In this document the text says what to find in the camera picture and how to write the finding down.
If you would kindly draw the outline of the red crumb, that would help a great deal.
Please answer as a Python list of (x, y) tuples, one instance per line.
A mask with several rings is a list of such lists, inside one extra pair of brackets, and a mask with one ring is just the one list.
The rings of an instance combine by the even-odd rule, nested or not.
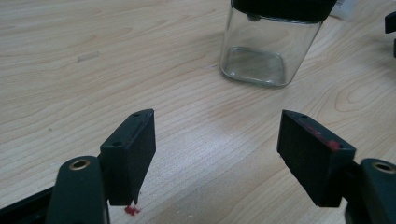
[(140, 213), (140, 210), (137, 207), (131, 206), (131, 205), (126, 206), (124, 208), (124, 211), (125, 211), (126, 214), (128, 214), (128, 215), (130, 215), (132, 217), (135, 217), (137, 214)]

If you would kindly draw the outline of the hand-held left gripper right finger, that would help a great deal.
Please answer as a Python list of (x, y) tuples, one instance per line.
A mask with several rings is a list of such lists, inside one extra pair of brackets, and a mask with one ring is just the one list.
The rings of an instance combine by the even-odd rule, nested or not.
[(283, 110), (276, 151), (315, 205), (340, 204), (339, 176), (353, 163), (356, 148), (307, 115)]

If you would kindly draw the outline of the white and blue packet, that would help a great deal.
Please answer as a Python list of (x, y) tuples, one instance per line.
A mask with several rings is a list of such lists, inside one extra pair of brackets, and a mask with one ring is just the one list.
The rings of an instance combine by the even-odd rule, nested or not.
[(351, 16), (356, 2), (357, 0), (336, 0), (330, 15), (344, 21)]

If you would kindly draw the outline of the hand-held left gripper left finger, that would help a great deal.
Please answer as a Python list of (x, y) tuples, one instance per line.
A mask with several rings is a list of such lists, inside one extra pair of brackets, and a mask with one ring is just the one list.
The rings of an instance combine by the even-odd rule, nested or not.
[(155, 152), (153, 109), (130, 115), (100, 146), (105, 193), (111, 205), (137, 203)]

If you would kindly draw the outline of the glass jar with black lid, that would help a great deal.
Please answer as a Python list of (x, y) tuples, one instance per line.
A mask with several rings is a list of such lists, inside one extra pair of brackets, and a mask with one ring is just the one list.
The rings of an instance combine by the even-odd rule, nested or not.
[(336, 0), (231, 0), (220, 69), (265, 87), (291, 83)]

